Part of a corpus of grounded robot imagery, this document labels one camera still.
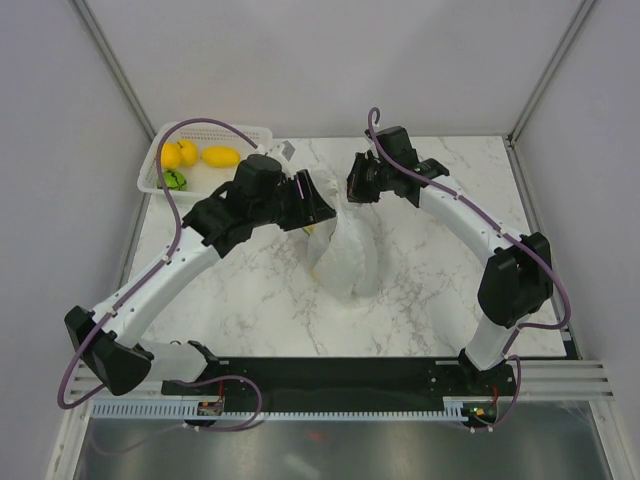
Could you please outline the white lemon-print plastic bag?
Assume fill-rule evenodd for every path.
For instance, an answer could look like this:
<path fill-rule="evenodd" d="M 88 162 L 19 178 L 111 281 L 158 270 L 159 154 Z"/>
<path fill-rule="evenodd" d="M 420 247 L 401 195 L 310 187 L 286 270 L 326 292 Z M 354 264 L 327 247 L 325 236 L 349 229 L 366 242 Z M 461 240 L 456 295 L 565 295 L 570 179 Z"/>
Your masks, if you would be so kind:
<path fill-rule="evenodd" d="M 374 232 L 361 207 L 350 203 L 346 183 L 327 170 L 311 179 L 332 207 L 332 219 L 305 227 L 306 265 L 311 276 L 336 299 L 370 297 L 377 290 L 379 258 Z"/>

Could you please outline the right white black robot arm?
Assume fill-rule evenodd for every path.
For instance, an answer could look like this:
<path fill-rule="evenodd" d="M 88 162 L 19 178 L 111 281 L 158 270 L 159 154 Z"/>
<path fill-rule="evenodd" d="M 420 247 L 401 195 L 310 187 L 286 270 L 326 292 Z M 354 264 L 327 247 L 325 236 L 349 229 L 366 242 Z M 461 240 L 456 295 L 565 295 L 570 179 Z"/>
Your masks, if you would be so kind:
<path fill-rule="evenodd" d="M 517 329 L 553 294 L 549 241 L 491 219 L 443 164 L 419 158 L 404 128 L 384 129 L 369 142 L 347 177 L 348 200 L 372 204 L 392 192 L 442 222 L 484 268 L 477 292 L 482 317 L 456 372 L 462 390 L 480 394 L 493 383 L 492 370 L 503 363 Z"/>

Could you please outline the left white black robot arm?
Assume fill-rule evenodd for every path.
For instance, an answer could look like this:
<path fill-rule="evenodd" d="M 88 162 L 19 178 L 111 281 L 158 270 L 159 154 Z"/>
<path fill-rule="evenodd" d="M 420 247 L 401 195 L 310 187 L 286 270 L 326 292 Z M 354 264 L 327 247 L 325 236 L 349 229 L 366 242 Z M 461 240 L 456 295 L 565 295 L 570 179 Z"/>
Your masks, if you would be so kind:
<path fill-rule="evenodd" d="M 197 342 L 144 343 L 145 331 L 192 280 L 255 229 L 276 225 L 291 231 L 333 219 L 333 201 L 320 173 L 288 175 L 278 160 L 250 155 L 232 180 L 179 218 L 176 238 L 153 263 L 107 300 L 65 315 L 76 356 L 114 396 L 148 379 L 181 381 L 197 394 L 210 393 L 219 371 L 208 363 L 208 350 Z"/>

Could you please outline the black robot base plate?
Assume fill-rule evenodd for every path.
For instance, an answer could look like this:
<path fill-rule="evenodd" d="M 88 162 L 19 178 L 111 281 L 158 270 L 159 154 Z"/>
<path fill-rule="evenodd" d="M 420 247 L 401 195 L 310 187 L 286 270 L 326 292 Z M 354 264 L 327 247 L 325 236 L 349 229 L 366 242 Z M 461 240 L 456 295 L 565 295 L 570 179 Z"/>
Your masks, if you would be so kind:
<path fill-rule="evenodd" d="M 446 397 L 506 398 L 516 386 L 506 363 L 473 373 L 444 357 L 223 357 L 199 379 L 229 375 L 256 383 L 270 412 L 436 410 Z"/>

